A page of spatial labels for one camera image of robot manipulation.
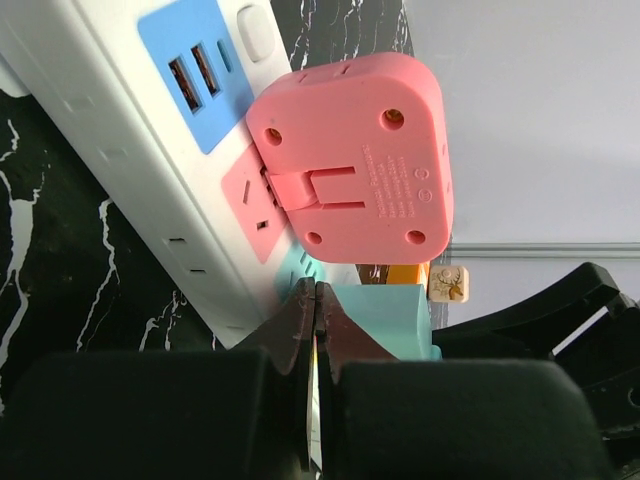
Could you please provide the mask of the teal usb charger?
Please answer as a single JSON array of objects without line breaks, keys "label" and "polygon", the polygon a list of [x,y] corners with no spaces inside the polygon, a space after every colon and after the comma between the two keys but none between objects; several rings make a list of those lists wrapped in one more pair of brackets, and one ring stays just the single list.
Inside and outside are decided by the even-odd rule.
[{"label": "teal usb charger", "polygon": [[334,285],[346,315],[400,360],[442,359],[421,284]]}]

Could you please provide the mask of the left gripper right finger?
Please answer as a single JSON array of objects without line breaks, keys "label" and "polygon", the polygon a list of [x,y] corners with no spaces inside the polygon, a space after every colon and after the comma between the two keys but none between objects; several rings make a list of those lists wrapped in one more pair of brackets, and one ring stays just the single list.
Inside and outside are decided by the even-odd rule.
[{"label": "left gripper right finger", "polygon": [[327,283],[315,323],[327,479],[609,479],[580,388],[539,360],[399,361]]}]

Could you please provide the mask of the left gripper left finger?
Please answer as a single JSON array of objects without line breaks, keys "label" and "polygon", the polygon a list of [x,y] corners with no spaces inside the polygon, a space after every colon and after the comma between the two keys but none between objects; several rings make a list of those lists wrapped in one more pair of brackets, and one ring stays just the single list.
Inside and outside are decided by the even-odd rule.
[{"label": "left gripper left finger", "polygon": [[308,479],[316,284],[226,351],[64,353],[1,421],[5,479]]}]

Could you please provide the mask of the white multicolour power strip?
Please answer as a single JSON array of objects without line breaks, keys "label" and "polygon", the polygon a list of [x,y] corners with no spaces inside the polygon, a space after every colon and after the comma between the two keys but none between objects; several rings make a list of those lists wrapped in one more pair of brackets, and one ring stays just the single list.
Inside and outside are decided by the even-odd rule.
[{"label": "white multicolour power strip", "polygon": [[223,345],[302,277],[358,282],[305,252],[246,127],[290,71],[269,2],[5,1],[1,55]]}]

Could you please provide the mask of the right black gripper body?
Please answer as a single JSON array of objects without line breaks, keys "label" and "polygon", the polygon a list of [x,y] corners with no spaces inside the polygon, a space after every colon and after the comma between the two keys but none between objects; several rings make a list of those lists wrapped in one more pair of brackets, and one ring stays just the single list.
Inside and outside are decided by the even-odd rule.
[{"label": "right black gripper body", "polygon": [[446,359],[537,359],[582,390],[620,479],[639,476],[639,304],[584,262],[535,295],[438,329]]}]

